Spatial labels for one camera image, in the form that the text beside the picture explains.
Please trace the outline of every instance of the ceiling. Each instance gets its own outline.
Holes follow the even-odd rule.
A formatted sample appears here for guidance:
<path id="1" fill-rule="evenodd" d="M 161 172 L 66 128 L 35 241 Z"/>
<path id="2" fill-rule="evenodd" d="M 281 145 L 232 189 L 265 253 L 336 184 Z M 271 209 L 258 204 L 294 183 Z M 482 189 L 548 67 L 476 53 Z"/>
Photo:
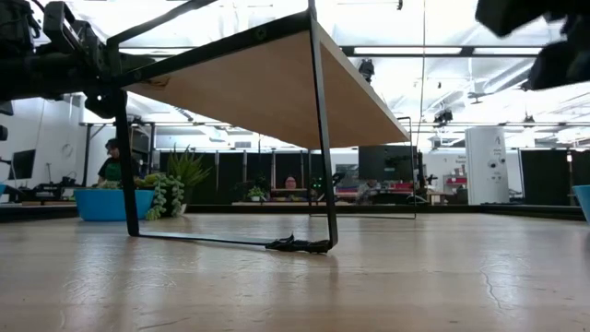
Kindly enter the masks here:
<path id="1" fill-rule="evenodd" d="M 112 36 L 161 15 L 182 1 L 111 0 L 66 1 L 79 18 L 88 20 L 103 37 Z M 405 1 L 397 10 L 390 0 L 317 0 L 318 18 L 340 46 L 392 46 L 393 52 L 422 52 L 427 46 L 495 46 L 497 53 L 512 57 L 375 57 L 372 86 L 397 116 L 411 116 L 415 124 L 431 123 L 434 115 L 451 110 L 456 123 L 497 124 L 522 122 L 533 115 L 537 122 L 588 122 L 590 85 L 547 91 L 519 89 L 533 64 L 531 46 L 542 46 L 561 38 L 561 24 L 539 19 L 505 39 L 498 39 L 475 19 L 477 0 Z M 306 0 L 221 0 L 190 12 L 122 45 L 130 53 L 162 54 L 179 50 L 166 47 L 197 47 L 236 32 L 301 11 Z M 350 58 L 358 65 L 361 58 Z M 475 92 L 480 98 L 469 98 Z M 130 112 L 154 121 L 186 121 L 171 106 L 132 96 Z M 420 127 L 420 145 L 429 138 L 456 137 L 460 140 L 470 125 Z M 582 127 L 511 127 L 507 143 L 530 146 L 541 141 L 575 144 L 590 137 Z"/>

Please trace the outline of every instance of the blue bin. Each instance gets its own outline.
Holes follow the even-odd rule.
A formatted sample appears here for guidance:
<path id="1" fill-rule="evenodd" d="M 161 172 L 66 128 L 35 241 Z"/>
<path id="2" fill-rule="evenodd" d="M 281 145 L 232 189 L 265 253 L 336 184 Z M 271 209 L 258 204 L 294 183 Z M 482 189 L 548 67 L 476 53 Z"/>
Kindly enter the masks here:
<path id="1" fill-rule="evenodd" d="M 77 212 L 84 221 L 126 220 L 121 189 L 80 189 L 74 191 Z M 154 199 L 153 190 L 136 190 L 137 216 L 146 217 Z"/>
<path id="2" fill-rule="evenodd" d="M 576 197 L 578 197 L 578 202 L 580 202 L 586 222 L 590 223 L 590 185 L 576 185 L 573 191 Z"/>

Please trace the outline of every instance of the wooden floor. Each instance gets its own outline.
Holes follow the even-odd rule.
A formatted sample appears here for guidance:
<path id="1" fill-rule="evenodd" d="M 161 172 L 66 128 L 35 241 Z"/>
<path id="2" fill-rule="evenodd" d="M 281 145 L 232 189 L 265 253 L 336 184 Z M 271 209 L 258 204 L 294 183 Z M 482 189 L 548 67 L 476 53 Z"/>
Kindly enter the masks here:
<path id="1" fill-rule="evenodd" d="M 158 231 L 325 237 L 307 216 Z M 130 238 L 123 223 L 0 224 L 1 331 L 590 331 L 590 227 L 489 215 L 340 219 L 328 255 Z"/>

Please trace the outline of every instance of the white cylinder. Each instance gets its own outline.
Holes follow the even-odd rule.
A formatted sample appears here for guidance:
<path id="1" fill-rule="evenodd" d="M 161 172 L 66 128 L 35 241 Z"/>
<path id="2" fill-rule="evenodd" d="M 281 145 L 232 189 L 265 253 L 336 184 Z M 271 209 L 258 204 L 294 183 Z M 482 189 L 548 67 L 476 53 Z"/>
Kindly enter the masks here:
<path id="1" fill-rule="evenodd" d="M 503 127 L 469 128 L 465 139 L 469 205 L 510 202 Z"/>

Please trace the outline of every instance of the camera rig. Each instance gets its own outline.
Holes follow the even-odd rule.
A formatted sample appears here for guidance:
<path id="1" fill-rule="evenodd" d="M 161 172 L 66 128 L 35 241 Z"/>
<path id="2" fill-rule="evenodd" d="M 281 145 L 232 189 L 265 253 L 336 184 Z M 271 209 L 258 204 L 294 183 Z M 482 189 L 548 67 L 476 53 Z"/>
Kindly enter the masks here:
<path id="1" fill-rule="evenodd" d="M 65 93 L 83 92 L 85 106 L 102 118 L 115 118 L 121 150 L 122 185 L 127 230 L 132 236 L 203 240 L 222 243 L 263 245 L 282 251 L 325 253 L 337 244 L 334 192 L 325 190 L 329 240 L 308 242 L 285 239 L 229 238 L 215 235 L 140 232 L 137 220 L 135 185 L 131 170 L 131 149 L 127 131 L 124 87 L 149 77 L 170 73 L 182 66 L 204 62 L 216 56 L 238 52 L 290 34 L 309 31 L 313 65 L 313 86 L 323 156 L 324 188 L 332 185 L 324 79 L 320 42 L 316 26 L 315 0 L 308 0 L 304 13 L 266 24 L 264 29 L 240 32 L 221 41 L 176 55 L 166 64 L 153 59 L 119 52 L 119 45 L 152 30 L 181 14 L 210 5 L 215 0 L 190 0 L 164 15 L 100 41 L 91 25 L 77 20 L 64 2 L 50 2 L 42 7 L 42 27 L 33 17 L 25 0 L 0 0 L 0 103 L 17 99 L 42 97 L 57 99 Z M 562 32 L 567 41 L 548 45 L 539 54 L 531 75 L 531 89 L 552 88 L 590 79 L 587 40 L 590 24 L 583 1 L 479 0 L 476 19 L 498 36 L 505 36 L 525 23 L 545 15 L 548 20 L 566 18 Z M 35 46 L 41 31 L 51 42 Z M 0 126 L 0 136 L 7 136 Z"/>

